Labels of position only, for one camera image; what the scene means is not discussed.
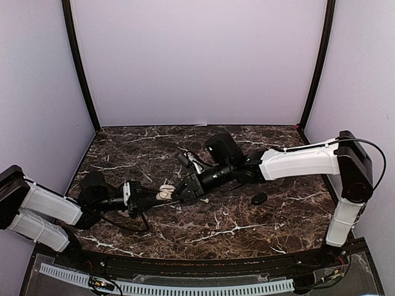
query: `white vent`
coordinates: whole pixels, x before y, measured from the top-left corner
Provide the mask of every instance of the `white vent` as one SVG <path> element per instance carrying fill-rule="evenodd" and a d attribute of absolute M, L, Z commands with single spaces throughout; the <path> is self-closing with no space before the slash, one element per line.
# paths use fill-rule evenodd
<path fill-rule="evenodd" d="M 41 264 L 40 273 L 76 286 L 88 288 L 88 274 L 69 271 L 61 267 L 45 263 Z M 294 290 L 292 279 L 229 287 L 166 287 L 134 284 L 123 281 L 117 281 L 117 284 L 122 289 L 124 295 L 133 296 L 261 296 L 292 292 Z M 115 289 L 113 294 L 119 295 L 120 292 Z"/>

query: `marble tabletop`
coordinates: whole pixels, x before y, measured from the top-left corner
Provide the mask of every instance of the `marble tabletop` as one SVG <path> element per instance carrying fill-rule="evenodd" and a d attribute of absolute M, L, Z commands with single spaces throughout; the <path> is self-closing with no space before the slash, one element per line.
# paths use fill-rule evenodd
<path fill-rule="evenodd" d="M 78 182 L 90 171 L 103 172 L 106 181 L 116 187 L 128 179 L 152 188 L 177 185 L 190 171 L 181 167 L 174 153 L 189 149 L 212 162 L 204 141 L 216 133 L 230 133 L 245 153 L 270 146 L 303 145 L 293 126 L 103 128 L 68 196 L 78 196 Z M 251 205 L 251 198 L 259 192 L 266 192 L 268 200 Z M 231 192 L 213 192 L 207 199 L 207 203 L 176 202 L 149 209 L 150 233 L 132 234 L 103 220 L 85 231 L 67 227 L 84 249 L 97 252 L 179 260 L 251 258 L 318 248 L 335 209 L 320 176 L 246 185 Z M 116 212 L 106 217 L 125 226 L 143 227 L 140 218 L 133 220 Z"/>

